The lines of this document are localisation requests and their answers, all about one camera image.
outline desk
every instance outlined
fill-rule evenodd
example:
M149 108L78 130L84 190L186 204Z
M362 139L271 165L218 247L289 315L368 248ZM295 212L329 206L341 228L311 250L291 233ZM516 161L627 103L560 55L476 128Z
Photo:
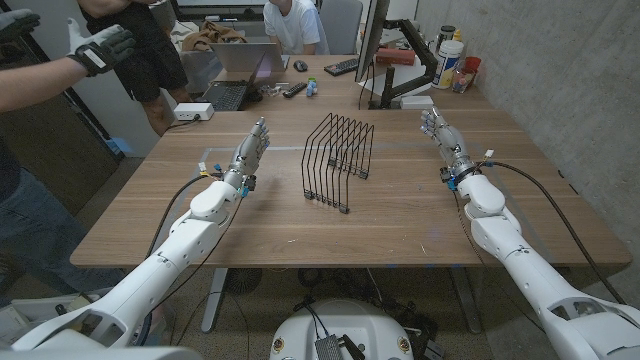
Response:
M303 59L309 71L291 68ZM242 203L233 226L207 261L211 267L432 267L479 266L462 231L451 191L441 183L443 166L432 141L419 130L420 111L357 110L361 87L354 74L331 77L327 64L345 56L292 57L278 82L315 77L318 94L268 97L242 112L216 113L210 121L168 132L124 186L72 256L78 266L134 267L144 259L162 213L198 162L223 168L232 150L260 117L271 147L256 172L256 191ZM221 74L220 79L231 75ZM430 89L445 119L464 135L473 158L487 148L494 159L536 177L565 211L597 263L631 261L624 245L562 179L556 168L507 113L495 110L474 87L464 94ZM375 125L370 175L350 183L351 213L303 196L300 162L311 131L334 112ZM539 190L503 169L485 173L507 196L524 236L549 262L585 265L586 260ZM208 185L196 183L174 218ZM498 264L482 252L490 264Z

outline office chair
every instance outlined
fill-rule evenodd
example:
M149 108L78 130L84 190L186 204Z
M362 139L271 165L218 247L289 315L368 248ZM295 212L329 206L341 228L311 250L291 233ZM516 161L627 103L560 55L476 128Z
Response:
M356 53L356 38L362 16L362 3L358 0L324 0L320 8L320 21L327 37L331 55Z

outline laptop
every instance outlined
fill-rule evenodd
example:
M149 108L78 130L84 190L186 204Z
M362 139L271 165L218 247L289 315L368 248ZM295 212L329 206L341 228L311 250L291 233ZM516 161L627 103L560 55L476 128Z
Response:
M227 72L253 71L261 54L264 54L261 71L284 72L289 63L289 55L280 55L276 44L213 43L209 46Z
M265 54L259 55L257 64L254 64L253 73L249 81L214 81L207 92L202 95L211 103L215 111L238 111L247 97L254 89L254 82Z

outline remote control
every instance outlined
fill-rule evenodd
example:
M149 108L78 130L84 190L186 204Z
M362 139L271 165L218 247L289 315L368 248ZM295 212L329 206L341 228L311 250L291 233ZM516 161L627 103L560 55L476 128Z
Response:
M286 97L287 99L292 98L295 94L299 93L300 91L304 90L307 88L307 84L306 83L300 83L298 85L294 85L291 89L285 91L284 93L282 93L282 95L284 95L284 97Z

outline black wire rack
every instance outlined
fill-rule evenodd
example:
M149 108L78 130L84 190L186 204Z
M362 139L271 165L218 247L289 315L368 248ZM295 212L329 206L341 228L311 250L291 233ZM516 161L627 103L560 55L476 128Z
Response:
M349 176L366 180L373 125L330 113L307 138L302 155L304 197L349 213Z

